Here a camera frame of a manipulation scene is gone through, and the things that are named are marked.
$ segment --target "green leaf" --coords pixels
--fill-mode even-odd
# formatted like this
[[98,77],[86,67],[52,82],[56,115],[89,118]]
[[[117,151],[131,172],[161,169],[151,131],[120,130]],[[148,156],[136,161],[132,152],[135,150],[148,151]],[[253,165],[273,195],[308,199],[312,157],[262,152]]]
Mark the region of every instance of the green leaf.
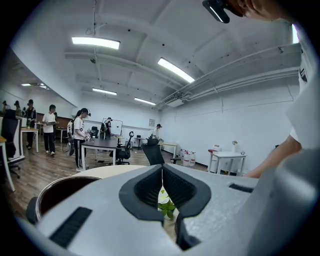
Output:
[[171,204],[167,207],[167,209],[173,211],[174,209],[176,209],[176,207],[173,204]]
[[163,203],[158,203],[158,208],[164,209],[164,208],[166,208],[166,206],[165,206],[165,204],[163,204]]
[[167,209],[163,209],[161,212],[163,213],[164,216],[166,216],[166,214],[168,213],[168,210]]
[[172,210],[168,210],[166,214],[171,220],[174,218],[174,212]]

